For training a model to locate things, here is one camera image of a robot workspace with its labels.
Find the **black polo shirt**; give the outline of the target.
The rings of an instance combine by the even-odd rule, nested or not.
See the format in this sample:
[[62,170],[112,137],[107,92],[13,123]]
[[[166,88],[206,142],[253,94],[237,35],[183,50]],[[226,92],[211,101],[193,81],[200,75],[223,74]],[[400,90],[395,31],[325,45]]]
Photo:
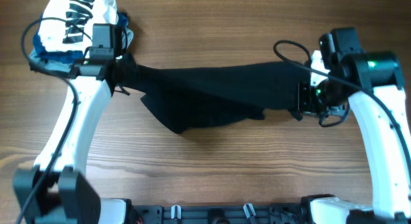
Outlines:
[[144,106],[166,128],[190,128],[263,120],[265,109],[296,110],[298,86],[310,74],[285,62],[233,67],[155,69],[136,64],[127,53],[119,60],[120,85],[143,92]]

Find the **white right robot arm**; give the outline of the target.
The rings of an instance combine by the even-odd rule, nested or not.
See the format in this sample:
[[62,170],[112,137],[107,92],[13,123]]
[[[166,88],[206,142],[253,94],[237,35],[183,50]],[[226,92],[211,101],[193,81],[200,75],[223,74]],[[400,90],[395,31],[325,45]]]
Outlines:
[[350,56],[353,78],[371,90],[348,98],[362,134],[372,179],[372,205],[335,197],[309,202],[313,223],[410,223],[410,130],[403,74],[392,53]]

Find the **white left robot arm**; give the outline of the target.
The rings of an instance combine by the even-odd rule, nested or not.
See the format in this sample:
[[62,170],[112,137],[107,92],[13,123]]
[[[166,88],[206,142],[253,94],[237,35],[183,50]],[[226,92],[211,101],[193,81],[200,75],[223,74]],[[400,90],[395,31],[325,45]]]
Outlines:
[[17,170],[13,178],[21,207],[16,222],[128,222],[130,202],[101,198],[85,176],[97,124],[123,72],[118,58],[90,58],[62,77],[69,88],[51,137],[33,167]]

